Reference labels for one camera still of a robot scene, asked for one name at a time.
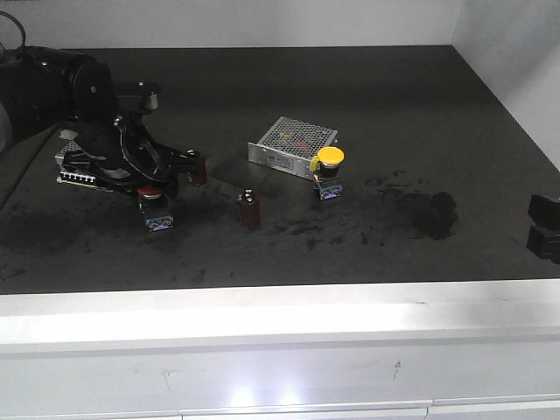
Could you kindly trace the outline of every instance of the dark work surface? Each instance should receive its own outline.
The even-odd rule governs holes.
[[[50,140],[0,214],[4,294],[560,275],[526,250],[530,196],[557,196],[560,175],[452,47],[90,53],[116,81],[162,85],[149,129],[203,151],[210,182],[149,234],[131,199],[57,185]],[[247,162],[279,116],[339,131],[344,197]],[[245,186],[263,196],[254,232],[238,220]],[[432,239],[412,220],[439,192],[457,220]]]

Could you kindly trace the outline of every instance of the printed label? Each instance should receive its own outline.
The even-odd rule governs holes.
[[[269,153],[269,163],[274,166],[280,166],[285,169],[294,169],[294,161],[286,156],[280,156],[276,153]]]

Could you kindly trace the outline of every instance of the yellow button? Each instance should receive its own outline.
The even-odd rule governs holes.
[[[323,162],[325,165],[338,165],[344,160],[344,151],[338,147],[324,147],[317,153],[318,160]]]

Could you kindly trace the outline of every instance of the metal power supply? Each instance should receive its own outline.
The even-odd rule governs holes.
[[[311,161],[337,143],[338,131],[281,116],[258,143],[248,143],[248,160],[313,180]]]

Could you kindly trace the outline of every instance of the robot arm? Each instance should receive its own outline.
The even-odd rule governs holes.
[[[4,53],[0,62],[0,152],[58,123],[78,145],[61,162],[61,174],[70,179],[80,173],[88,186],[131,195],[151,186],[170,196],[177,192],[180,173],[195,185],[206,182],[197,151],[156,143],[145,128],[142,116],[158,106],[157,84],[117,87],[122,98],[136,98],[136,106],[125,109],[108,67],[86,54],[25,46],[21,24],[0,14],[17,22],[22,32],[22,45]]]

